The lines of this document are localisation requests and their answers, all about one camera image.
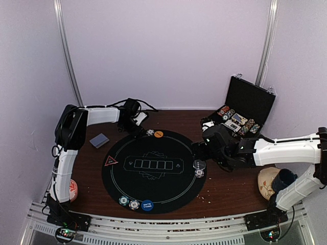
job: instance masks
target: white wall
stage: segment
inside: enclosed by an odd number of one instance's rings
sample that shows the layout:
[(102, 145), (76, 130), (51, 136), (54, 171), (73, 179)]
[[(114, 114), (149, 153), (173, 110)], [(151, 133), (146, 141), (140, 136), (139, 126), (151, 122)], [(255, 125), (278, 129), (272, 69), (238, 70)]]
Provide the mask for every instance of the white wall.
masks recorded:
[(53, 1), (0, 1), (0, 238), (17, 244), (50, 180), (54, 129), (75, 104)]
[[(263, 133), (295, 137), (327, 127), (327, 1), (280, 1), (278, 25), (265, 87), (277, 91)], [(297, 173), (308, 166), (282, 165)], [(305, 199), (319, 245), (325, 245), (327, 192)]]
[(230, 77), (255, 81), (270, 0), (69, 0), (63, 14), (86, 105), (135, 97), (216, 109)]

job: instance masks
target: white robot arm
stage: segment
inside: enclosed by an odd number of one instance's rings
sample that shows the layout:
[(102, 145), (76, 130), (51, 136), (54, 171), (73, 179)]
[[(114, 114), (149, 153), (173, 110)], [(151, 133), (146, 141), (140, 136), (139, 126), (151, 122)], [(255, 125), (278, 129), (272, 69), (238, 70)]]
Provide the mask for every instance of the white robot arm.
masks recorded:
[[(253, 223), (252, 217), (270, 219), (268, 223), (274, 224), (298, 201), (327, 185), (327, 128), (319, 128), (317, 133), (297, 138), (271, 140), (262, 137), (234, 141), (223, 125), (216, 125), (205, 129), (202, 137), (204, 142), (197, 144), (202, 149), (202, 160), (212, 158), (229, 170), (278, 163), (310, 164), (302, 176), (271, 197), (267, 211), (274, 213), (273, 218), (267, 213), (260, 217), (257, 214), (247, 215), (248, 224)], [(260, 225), (248, 226), (248, 230), (262, 228)]]
[(308, 163), (308, 170), (286, 189), (277, 194), (276, 207), (287, 211), (298, 201), (324, 186), (314, 176), (315, 164), (321, 163), (320, 138), (317, 134), (304, 137), (274, 140), (274, 143), (259, 139), (254, 146), (253, 158), (256, 166), (277, 163)]
[(53, 156), (56, 158), (53, 167), (53, 180), (46, 205), (50, 208), (47, 221), (59, 226), (79, 227), (87, 231), (90, 217), (69, 212), (69, 184), (74, 161), (79, 149), (85, 143), (87, 126), (102, 123), (118, 123), (118, 128), (138, 137), (143, 128), (141, 123), (149, 116), (141, 112), (137, 100), (124, 100), (123, 106), (66, 106), (55, 130), (56, 146)]

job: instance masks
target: black bracket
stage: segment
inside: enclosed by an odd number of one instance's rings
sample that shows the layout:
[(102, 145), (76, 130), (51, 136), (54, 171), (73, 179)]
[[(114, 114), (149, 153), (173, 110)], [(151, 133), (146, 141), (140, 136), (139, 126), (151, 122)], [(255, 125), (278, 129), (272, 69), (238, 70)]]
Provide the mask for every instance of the black bracket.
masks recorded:
[(49, 215), (46, 219), (48, 223), (71, 230), (88, 231), (91, 217), (85, 214), (70, 212), (70, 201), (59, 205), (58, 202), (48, 194), (45, 204), (49, 206), (50, 209)]
[(327, 185), (327, 128), (319, 128), (317, 135), (320, 138), (318, 148), (321, 149), (321, 159), (320, 164), (315, 165), (313, 177), (318, 178), (323, 185)]
[(288, 220), (287, 214), (278, 208), (267, 209), (263, 212), (252, 213), (244, 216), (248, 231), (277, 226)]

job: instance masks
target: poker table mat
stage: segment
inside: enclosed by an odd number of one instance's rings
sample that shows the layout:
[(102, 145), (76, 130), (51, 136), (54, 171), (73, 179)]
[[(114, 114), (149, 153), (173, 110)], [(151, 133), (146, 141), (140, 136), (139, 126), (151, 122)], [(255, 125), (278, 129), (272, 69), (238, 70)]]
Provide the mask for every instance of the poker table mat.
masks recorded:
[(108, 152), (102, 181), (110, 196), (126, 209), (159, 214), (192, 201), (206, 178), (195, 174), (192, 141), (168, 130), (127, 136)]

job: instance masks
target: black cup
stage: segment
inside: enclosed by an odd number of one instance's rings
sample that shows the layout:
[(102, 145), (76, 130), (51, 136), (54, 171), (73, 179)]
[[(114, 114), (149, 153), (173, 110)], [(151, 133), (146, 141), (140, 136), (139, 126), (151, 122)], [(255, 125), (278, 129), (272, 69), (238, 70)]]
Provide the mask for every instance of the black cup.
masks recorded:
[(291, 185), (297, 178), (297, 175), (292, 173), (292, 171), (283, 168), (279, 171), (276, 178), (272, 181), (272, 189), (278, 193), (281, 190), (284, 190), (286, 187)]

